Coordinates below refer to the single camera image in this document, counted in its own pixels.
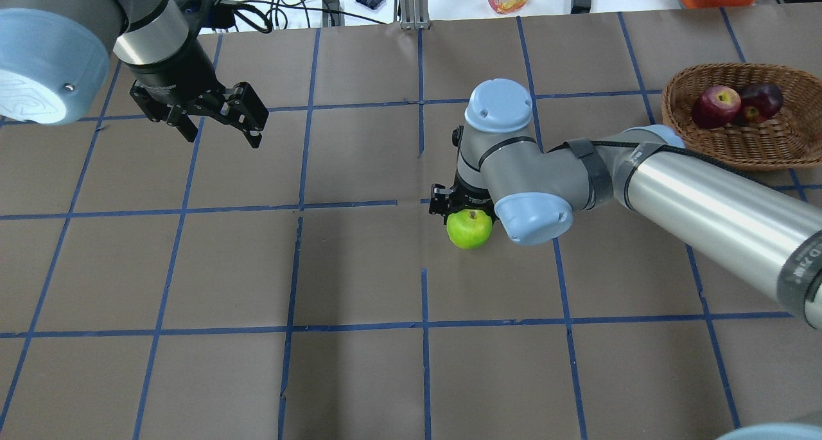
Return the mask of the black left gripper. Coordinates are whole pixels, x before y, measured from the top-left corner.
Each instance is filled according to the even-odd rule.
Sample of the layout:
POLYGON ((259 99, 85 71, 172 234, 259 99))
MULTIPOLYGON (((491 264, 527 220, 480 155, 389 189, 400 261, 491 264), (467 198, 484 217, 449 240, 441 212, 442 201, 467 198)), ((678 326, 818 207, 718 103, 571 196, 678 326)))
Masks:
POLYGON ((141 75, 129 95, 148 120, 176 128, 188 143, 196 141, 198 127, 191 116, 197 116, 241 129, 250 147, 259 148, 269 118, 253 86, 240 82, 226 87, 214 75, 141 75))

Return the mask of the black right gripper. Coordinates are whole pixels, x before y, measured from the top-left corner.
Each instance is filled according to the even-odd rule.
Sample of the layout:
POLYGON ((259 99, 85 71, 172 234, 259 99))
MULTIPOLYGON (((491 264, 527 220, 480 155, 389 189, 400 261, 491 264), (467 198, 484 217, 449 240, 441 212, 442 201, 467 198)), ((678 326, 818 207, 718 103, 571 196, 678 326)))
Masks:
POLYGON ((434 183, 431 185, 429 198, 429 215, 440 215, 443 224, 447 218, 463 209, 478 209, 491 217, 491 223, 496 223, 498 217, 494 202, 487 188, 477 188, 464 182, 459 174, 455 174, 451 186, 434 183))

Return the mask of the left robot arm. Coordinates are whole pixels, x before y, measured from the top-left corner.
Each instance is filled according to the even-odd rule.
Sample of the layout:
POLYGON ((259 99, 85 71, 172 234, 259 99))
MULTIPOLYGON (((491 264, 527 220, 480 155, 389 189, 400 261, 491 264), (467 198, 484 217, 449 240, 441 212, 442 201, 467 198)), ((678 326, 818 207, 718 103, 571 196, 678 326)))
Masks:
POLYGON ((3 117, 58 126, 84 118, 103 88, 111 56, 134 75, 130 95, 144 116, 189 142, 193 117, 234 127, 261 143, 269 112, 247 82, 221 83, 198 41, 202 28, 230 28, 253 6, 231 0, 1 0, 3 117))

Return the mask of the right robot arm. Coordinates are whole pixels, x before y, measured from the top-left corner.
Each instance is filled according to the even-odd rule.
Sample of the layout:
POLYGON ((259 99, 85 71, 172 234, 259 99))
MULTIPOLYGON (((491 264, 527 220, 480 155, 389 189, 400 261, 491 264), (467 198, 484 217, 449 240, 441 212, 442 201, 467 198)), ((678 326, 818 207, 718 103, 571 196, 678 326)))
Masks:
POLYGON ((478 209, 513 243, 532 246, 567 232, 576 212, 616 200, 820 329, 818 207, 687 150, 667 126, 543 152, 532 110, 530 92, 514 80, 473 89, 452 133, 454 184, 432 185, 430 214, 478 209))

